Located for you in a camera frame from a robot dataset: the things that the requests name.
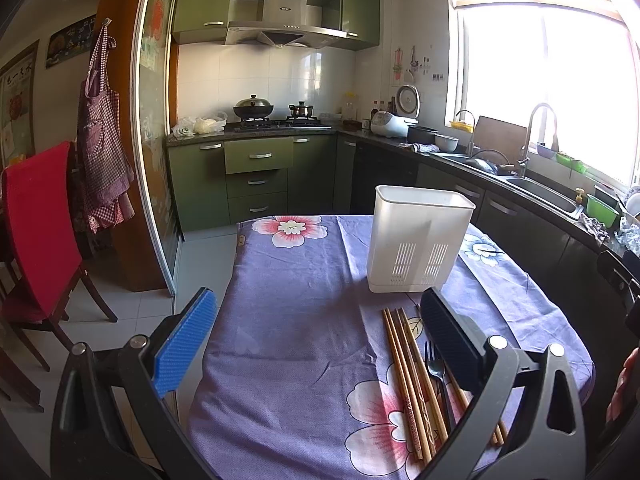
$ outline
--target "chair seat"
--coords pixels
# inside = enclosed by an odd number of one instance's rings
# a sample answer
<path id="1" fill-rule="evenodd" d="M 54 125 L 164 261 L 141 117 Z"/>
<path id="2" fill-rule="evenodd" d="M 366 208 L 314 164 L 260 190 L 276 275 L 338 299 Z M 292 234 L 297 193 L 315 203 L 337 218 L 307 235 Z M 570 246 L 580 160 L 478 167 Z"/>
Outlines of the chair seat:
<path id="1" fill-rule="evenodd" d="M 10 323 L 38 323 L 47 315 L 33 301 L 25 281 L 20 280 L 2 302 L 2 316 Z"/>

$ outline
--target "white tile floor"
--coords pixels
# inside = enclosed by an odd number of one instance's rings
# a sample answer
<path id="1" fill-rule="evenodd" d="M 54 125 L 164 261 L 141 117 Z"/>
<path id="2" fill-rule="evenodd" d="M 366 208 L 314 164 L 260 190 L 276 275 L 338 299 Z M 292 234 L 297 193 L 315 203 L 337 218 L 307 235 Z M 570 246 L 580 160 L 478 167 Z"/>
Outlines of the white tile floor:
<path id="1" fill-rule="evenodd" d="M 177 273 L 177 295 L 171 298 L 165 290 L 129 292 L 114 253 L 102 254 L 88 262 L 88 268 L 98 291 L 118 316 L 117 323 L 108 322 L 93 302 L 82 283 L 71 294 L 68 307 L 69 321 L 61 325 L 72 341 L 85 341 L 93 350 L 118 348 L 135 334 L 149 335 L 172 309 L 176 312 L 187 304 L 201 286 L 214 291 L 218 304 L 222 302 L 236 253 L 235 226 L 210 232 L 198 232 L 187 237 L 182 244 Z M 8 283 L 4 269 L 0 278 Z M 0 338 L 0 345 L 20 369 L 39 387 L 40 404 L 44 413 L 37 413 L 24 403 L 9 386 L 0 381 L 0 387 L 13 398 L 11 402 L 0 398 L 0 410 L 14 432 L 36 462 L 49 472 L 49 434 L 58 383 L 66 362 L 66 350 L 52 333 L 27 332 L 28 337 L 44 355 L 51 367 L 45 372 L 26 348 L 11 334 Z M 184 425 L 193 394 L 202 378 L 204 345 L 193 360 L 180 388 L 176 392 L 180 422 Z M 132 415 L 126 394 L 114 388 L 116 401 L 127 430 L 132 435 L 138 454 L 153 465 L 158 465 Z"/>

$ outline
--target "range hood chimney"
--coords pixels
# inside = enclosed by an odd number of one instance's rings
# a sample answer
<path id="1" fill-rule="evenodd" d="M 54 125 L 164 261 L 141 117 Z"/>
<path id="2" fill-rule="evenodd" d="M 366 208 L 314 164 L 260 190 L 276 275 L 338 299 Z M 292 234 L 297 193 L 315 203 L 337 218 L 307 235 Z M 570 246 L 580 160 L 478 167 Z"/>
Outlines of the range hood chimney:
<path id="1" fill-rule="evenodd" d="M 225 44 L 264 43 L 322 48 L 346 32 L 307 25 L 306 0 L 264 0 L 261 22 L 229 22 Z"/>

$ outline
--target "framed picture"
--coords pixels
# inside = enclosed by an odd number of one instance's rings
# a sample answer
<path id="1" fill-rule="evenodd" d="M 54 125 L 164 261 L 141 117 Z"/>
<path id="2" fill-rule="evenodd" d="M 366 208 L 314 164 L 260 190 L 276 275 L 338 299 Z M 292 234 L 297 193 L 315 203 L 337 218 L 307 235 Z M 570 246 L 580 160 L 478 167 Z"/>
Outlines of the framed picture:
<path id="1" fill-rule="evenodd" d="M 34 154 L 33 73 L 38 42 L 0 69 L 0 151 L 2 167 Z"/>
<path id="2" fill-rule="evenodd" d="M 50 68 L 91 49 L 94 25 L 95 14 L 52 34 L 49 38 L 45 68 Z"/>

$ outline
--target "gas stove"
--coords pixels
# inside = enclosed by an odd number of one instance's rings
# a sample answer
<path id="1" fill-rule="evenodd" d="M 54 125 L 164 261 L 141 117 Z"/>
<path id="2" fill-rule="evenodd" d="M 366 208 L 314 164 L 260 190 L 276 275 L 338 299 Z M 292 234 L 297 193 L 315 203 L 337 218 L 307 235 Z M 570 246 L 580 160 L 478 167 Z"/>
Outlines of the gas stove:
<path id="1" fill-rule="evenodd" d="M 247 119 L 242 120 L 234 128 L 235 132 L 251 132 L 258 130 L 330 130 L 331 126 L 321 124 L 316 117 L 287 117 L 284 120 Z"/>

